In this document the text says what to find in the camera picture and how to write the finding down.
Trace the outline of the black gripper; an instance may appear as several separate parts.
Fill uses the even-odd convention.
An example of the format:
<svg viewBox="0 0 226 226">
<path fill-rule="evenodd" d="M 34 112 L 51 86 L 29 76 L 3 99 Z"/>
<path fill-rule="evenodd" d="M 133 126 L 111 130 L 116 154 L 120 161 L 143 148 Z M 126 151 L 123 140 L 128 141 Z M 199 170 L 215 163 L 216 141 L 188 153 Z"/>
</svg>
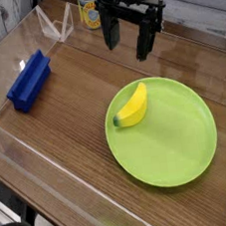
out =
<svg viewBox="0 0 226 226">
<path fill-rule="evenodd" d="M 137 24 L 136 58 L 144 61 L 153 48 L 155 32 L 162 30 L 165 6 L 163 0 L 97 0 L 107 47 L 113 50 L 120 41 L 117 18 Z"/>
</svg>

